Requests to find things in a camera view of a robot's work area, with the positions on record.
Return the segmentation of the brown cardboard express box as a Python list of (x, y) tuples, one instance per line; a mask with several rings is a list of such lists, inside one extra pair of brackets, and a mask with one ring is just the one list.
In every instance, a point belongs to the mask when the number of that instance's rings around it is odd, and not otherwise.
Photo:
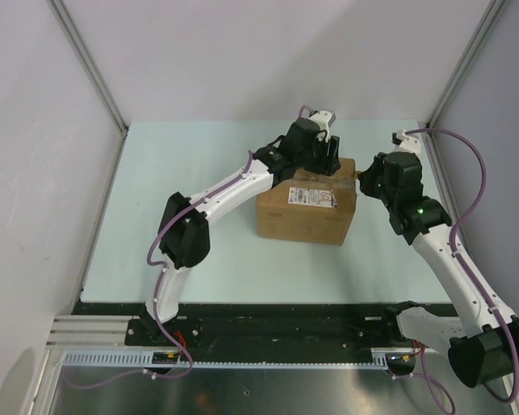
[[(333, 176), (316, 175), (304, 169), (257, 196), (256, 230), (260, 237), (340, 246), (345, 241), (356, 211), (356, 162), (341, 158)], [(289, 188), (331, 190), (336, 208), (306, 207), (287, 202)]]

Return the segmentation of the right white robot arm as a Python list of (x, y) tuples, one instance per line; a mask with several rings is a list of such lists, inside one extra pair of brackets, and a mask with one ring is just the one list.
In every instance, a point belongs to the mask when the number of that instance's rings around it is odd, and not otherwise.
[(422, 167), (410, 152), (375, 156), (359, 175), (360, 190), (378, 199), (394, 232), (429, 265), (458, 315), (453, 323), (424, 307), (393, 307), (381, 328), (383, 340), (401, 347), (416, 340), (447, 357), (470, 388), (519, 375), (519, 317), (490, 288), (458, 238), (442, 205), (423, 194)]

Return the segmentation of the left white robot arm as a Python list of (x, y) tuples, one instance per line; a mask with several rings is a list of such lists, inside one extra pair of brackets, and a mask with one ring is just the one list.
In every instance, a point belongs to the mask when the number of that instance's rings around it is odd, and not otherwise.
[(144, 336), (162, 346), (174, 335), (180, 297), (191, 270), (209, 254), (210, 229), (243, 202), (294, 177), (299, 169), (324, 176), (340, 168), (339, 139), (331, 135), (333, 112), (298, 117), (286, 134), (249, 152), (246, 163), (229, 177), (192, 196), (168, 199), (156, 238), (146, 254), (160, 274), (146, 303)]

